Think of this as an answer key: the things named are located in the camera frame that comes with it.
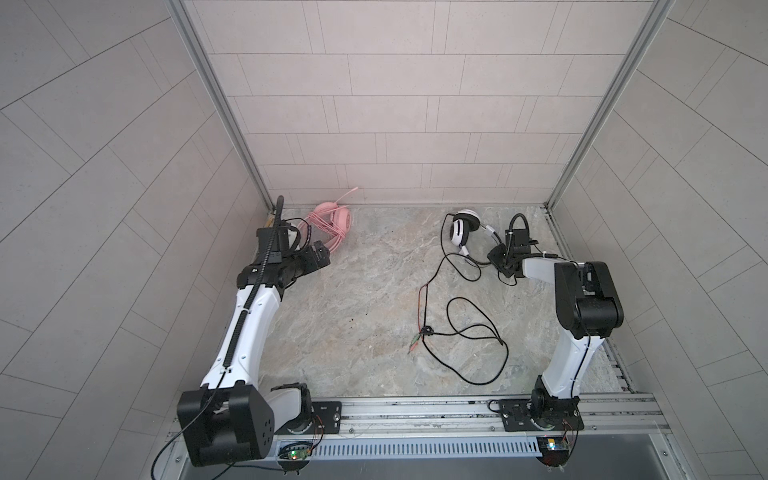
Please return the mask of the pink headphones with cable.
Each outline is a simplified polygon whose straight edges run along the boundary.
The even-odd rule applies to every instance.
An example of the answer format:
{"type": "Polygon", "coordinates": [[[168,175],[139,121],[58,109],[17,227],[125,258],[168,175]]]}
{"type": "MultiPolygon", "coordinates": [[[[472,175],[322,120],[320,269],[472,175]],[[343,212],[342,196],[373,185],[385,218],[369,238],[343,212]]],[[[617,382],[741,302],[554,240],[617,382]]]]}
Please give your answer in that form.
{"type": "Polygon", "coordinates": [[[324,245],[331,253],[334,253],[346,238],[352,223],[350,209],[348,206],[342,205],[341,201],[357,190],[358,187],[355,187],[335,201],[319,204],[306,217],[301,218],[299,231],[302,234],[308,232],[308,227],[303,223],[305,220],[311,227],[316,227],[328,234],[330,239],[324,245]]]}

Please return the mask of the black white headphones with cable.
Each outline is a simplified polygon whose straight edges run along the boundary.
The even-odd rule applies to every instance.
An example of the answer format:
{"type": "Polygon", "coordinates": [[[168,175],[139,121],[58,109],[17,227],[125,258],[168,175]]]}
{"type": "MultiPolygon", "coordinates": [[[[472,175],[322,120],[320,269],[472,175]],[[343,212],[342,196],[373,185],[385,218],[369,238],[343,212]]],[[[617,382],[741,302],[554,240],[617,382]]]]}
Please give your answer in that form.
{"type": "Polygon", "coordinates": [[[489,260],[477,260],[473,258],[468,249],[468,241],[473,232],[485,230],[490,237],[500,245],[501,240],[496,231],[489,225],[485,225],[480,216],[471,209],[462,209],[456,213],[447,213],[441,223],[438,234],[442,257],[434,274],[420,286],[417,293],[417,333],[411,340],[408,353],[413,352],[419,345],[423,345],[427,353],[441,366],[454,373],[461,381],[472,386],[485,386],[495,382],[503,373],[510,355],[508,343],[502,338],[496,324],[474,302],[465,297],[451,298],[446,304],[446,320],[451,327],[450,332],[438,332],[428,323],[428,298],[429,287],[439,275],[442,266],[447,263],[465,281],[476,283],[482,278],[483,269],[491,264],[489,260]],[[479,313],[484,322],[470,324],[461,329],[457,328],[450,317],[450,307],[456,301],[463,301],[479,313]],[[460,337],[470,341],[494,341],[504,349],[504,359],[499,371],[487,381],[472,381],[462,375],[456,368],[440,359],[426,343],[430,336],[460,337]]]}

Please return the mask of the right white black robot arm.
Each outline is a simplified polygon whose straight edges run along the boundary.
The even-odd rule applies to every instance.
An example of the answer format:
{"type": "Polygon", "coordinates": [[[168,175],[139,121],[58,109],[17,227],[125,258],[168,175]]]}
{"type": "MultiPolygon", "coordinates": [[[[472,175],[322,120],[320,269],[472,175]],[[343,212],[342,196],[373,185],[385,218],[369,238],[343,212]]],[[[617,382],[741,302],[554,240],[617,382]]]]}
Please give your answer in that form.
{"type": "Polygon", "coordinates": [[[560,338],[531,393],[528,416],[540,430],[576,430],[583,378],[597,349],[624,321],[609,267],[602,261],[575,262],[535,253],[528,228],[511,229],[488,260],[507,278],[528,278],[555,288],[560,338]]]}

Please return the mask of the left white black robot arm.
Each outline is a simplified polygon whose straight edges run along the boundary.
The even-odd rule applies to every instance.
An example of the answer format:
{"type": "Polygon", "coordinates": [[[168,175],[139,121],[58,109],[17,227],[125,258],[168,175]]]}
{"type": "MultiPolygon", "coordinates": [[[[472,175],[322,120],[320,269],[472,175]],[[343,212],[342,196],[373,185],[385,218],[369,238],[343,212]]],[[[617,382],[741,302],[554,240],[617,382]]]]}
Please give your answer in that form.
{"type": "Polygon", "coordinates": [[[258,378],[270,324],[295,281],[324,268],[330,252],[307,222],[279,220],[257,232],[258,251],[236,280],[235,308],[212,367],[177,405],[195,467],[262,459],[282,429],[313,426],[311,394],[295,382],[261,390],[258,378]]]}

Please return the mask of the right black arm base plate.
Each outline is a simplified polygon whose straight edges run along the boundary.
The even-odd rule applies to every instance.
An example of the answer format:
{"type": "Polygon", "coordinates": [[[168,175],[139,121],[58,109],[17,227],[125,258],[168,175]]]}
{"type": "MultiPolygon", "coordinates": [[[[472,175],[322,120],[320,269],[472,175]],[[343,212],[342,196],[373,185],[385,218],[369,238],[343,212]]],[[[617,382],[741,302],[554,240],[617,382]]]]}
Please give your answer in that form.
{"type": "Polygon", "coordinates": [[[580,398],[502,399],[498,402],[506,432],[550,432],[584,429],[580,398]]]}

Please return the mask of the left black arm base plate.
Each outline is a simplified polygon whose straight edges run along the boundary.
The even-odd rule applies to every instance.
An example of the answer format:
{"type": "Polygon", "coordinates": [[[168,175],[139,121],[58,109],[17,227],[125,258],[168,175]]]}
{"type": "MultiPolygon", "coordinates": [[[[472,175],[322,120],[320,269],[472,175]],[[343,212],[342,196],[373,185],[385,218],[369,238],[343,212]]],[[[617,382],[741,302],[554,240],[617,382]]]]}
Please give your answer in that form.
{"type": "Polygon", "coordinates": [[[296,419],[287,422],[278,431],[278,435],[311,435],[320,427],[325,433],[338,434],[342,414],[340,401],[313,401],[311,406],[303,405],[296,419]]]}

